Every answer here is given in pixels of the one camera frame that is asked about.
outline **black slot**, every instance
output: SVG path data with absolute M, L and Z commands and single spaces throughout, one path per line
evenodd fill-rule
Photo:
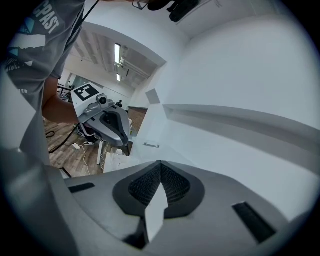
M 247 202 L 234 204 L 232 208 L 259 244 L 276 233 L 276 231 Z
M 80 191 L 91 189 L 93 187 L 95 187 L 95 185 L 93 183 L 89 182 L 89 183 L 85 183 L 85 184 L 81 184 L 81 185 L 70 186 L 70 187 L 68 187 L 68 189 L 73 194 L 73 193 L 77 193 Z
M 138 249 L 143 249 L 149 243 L 145 218 L 140 219 L 136 232 L 127 236 L 123 241 Z
M 119 131 L 118 118 L 119 117 L 115 113 L 108 112 L 108 114 L 104 118 L 104 121 L 111 125 L 113 128 L 115 128 L 117 131 Z
M 72 178 L 72 176 L 70 175 L 70 173 L 67 172 L 67 170 L 66 170 L 64 167 L 62 167 L 60 170 L 62 170 L 69 178 Z
M 198 178 L 165 161 L 156 161 L 115 184 L 113 199 L 125 214 L 144 218 L 160 183 L 169 205 L 164 210 L 165 219 L 190 215 L 205 196 L 205 187 Z

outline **black cable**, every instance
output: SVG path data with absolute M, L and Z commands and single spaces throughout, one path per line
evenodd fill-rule
M 45 137 L 46 138 L 52 138 L 53 136 L 55 136 L 56 135 L 56 133 L 53 131 L 53 130 L 51 130 L 51 131 L 48 131 L 46 134 L 45 134 Z
M 67 170 L 65 168 L 60 168 L 59 170 L 62 170 L 69 178 L 72 178 L 72 176 L 70 175 L 69 172 L 67 172 Z
M 74 133 L 74 131 L 78 128 L 78 126 L 79 126 L 79 124 L 77 124 L 76 127 L 74 127 L 72 132 L 68 135 L 68 137 L 66 137 L 66 139 L 59 146 L 56 146 L 55 148 L 51 149 L 49 151 L 49 154 L 52 154 L 52 153 L 56 152 L 58 149 L 60 149 L 67 142 L 67 140 L 71 137 L 71 135 Z
M 66 46 L 69 44 L 70 40 L 72 40 L 72 38 L 74 37 L 75 33 L 77 33 L 77 31 L 79 30 L 79 28 L 81 27 L 82 23 L 84 23 L 85 19 L 88 17 L 88 15 L 91 13 L 91 11 L 96 7 L 96 5 L 99 3 L 100 0 L 97 0 L 94 5 L 91 7 L 91 9 L 87 12 L 87 14 L 84 16 L 83 19 L 79 20 L 75 26 L 74 29 L 72 30 L 72 33 L 68 39 L 68 41 L 66 42 Z

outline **person's arm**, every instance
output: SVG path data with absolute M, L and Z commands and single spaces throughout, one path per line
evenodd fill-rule
M 79 123 L 74 105 L 61 100 L 57 88 L 58 78 L 49 76 L 44 83 L 42 116 L 55 123 Z

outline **wooden floor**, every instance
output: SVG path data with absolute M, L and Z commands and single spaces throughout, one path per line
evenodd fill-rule
M 44 128 L 46 133 L 49 131 L 55 132 L 55 135 L 53 137 L 47 138 L 48 149 L 51 150 L 54 147 L 60 145 L 67 138 L 67 136 L 74 129 L 74 126 L 73 124 L 54 123 L 46 120 L 44 121 Z M 104 160 L 101 158 L 100 165 L 97 165 L 99 141 L 97 141 L 97 143 L 92 146 L 84 145 L 83 148 L 85 150 L 85 153 L 82 147 L 80 148 L 80 150 L 76 150 L 72 146 L 73 143 L 83 145 L 85 141 L 85 138 L 74 132 L 62 147 L 60 147 L 56 152 L 49 155 L 51 165 L 58 169 L 62 167 L 65 168 L 72 177 L 87 176 L 89 175 L 89 173 L 90 175 L 102 174 L 104 172 L 102 169 Z M 128 151 L 126 148 L 116 147 L 110 144 L 108 145 L 107 142 L 103 144 L 102 153 L 110 152 L 111 148 L 120 148 L 126 155 L 128 155 Z M 85 159 L 88 165 L 89 173 L 83 159 Z

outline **person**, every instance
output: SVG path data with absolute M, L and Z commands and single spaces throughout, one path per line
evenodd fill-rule
M 80 29 L 73 29 L 79 27 L 84 7 L 85 0 L 44 0 L 24 20 L 3 62 L 13 84 L 36 110 L 20 149 L 45 165 L 50 159 L 43 117 L 55 123 L 79 122 L 73 104 L 57 96 L 57 87 L 79 36 Z
M 119 102 L 117 102 L 115 105 L 122 108 L 122 104 L 121 104 L 122 100 L 120 99 Z
M 84 124 L 84 126 L 85 126 L 85 130 L 88 134 L 92 135 L 95 133 L 95 131 L 92 128 L 86 126 L 86 124 Z M 96 142 L 98 141 L 98 139 L 95 136 L 85 135 L 84 131 L 82 130 L 82 128 L 80 126 L 77 127 L 76 133 L 78 135 L 80 135 L 81 137 L 86 138 L 86 141 L 83 143 L 84 146 L 94 146 L 96 144 Z

